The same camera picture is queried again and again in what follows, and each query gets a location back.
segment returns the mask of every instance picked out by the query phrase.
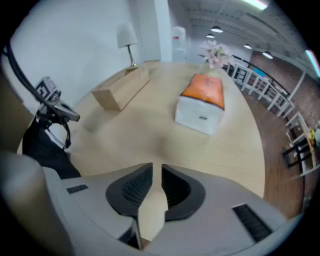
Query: black bag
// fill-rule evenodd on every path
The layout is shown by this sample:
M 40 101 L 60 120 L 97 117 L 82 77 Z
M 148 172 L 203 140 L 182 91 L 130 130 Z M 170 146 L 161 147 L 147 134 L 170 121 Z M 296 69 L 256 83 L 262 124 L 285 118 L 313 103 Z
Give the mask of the black bag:
M 62 180 L 81 177 L 66 152 L 51 141 L 36 118 L 23 135 L 22 153 L 37 160 L 41 166 L 54 169 Z

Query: brick wall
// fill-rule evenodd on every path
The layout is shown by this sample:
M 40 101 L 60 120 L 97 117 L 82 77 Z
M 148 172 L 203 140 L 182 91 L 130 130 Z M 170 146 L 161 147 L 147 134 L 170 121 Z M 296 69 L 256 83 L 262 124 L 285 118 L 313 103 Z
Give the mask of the brick wall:
M 276 79 L 289 93 L 294 90 L 302 75 L 301 69 L 291 63 L 277 57 L 266 58 L 258 51 L 252 53 L 250 62 Z M 320 85 L 307 74 L 292 102 L 305 122 L 314 128 L 320 120 Z

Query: light wood tabletop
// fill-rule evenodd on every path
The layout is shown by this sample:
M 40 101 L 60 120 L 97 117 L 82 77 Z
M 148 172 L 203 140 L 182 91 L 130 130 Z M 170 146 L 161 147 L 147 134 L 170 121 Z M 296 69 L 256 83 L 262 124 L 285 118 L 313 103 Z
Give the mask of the light wood tabletop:
M 178 96 L 201 65 L 158 62 L 149 68 L 150 81 L 122 111 L 102 109 L 91 93 L 74 107 L 81 118 L 69 123 L 68 151 L 81 175 L 153 163 L 152 187 L 161 191 L 161 164 L 170 164 L 229 178 L 263 197 L 265 161 L 258 127 L 227 73 L 218 72 L 224 117 L 216 133 L 206 135 L 175 123 Z

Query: ceiling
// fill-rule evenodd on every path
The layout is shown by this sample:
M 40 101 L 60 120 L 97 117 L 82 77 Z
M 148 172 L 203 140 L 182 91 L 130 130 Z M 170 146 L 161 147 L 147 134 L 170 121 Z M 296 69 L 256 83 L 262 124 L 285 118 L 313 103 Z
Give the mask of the ceiling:
M 277 57 L 310 66 L 302 36 L 272 0 L 263 0 L 268 7 L 262 11 L 242 0 L 180 2 L 193 28 L 207 28 L 209 33 L 217 25 L 254 50 L 268 50 Z

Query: orange label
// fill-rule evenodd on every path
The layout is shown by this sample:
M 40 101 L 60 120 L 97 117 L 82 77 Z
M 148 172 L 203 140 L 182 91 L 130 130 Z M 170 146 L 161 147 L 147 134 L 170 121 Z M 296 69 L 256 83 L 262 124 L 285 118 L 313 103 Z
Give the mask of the orange label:
M 225 109 L 224 89 L 220 78 L 195 74 L 182 96 L 208 102 Z

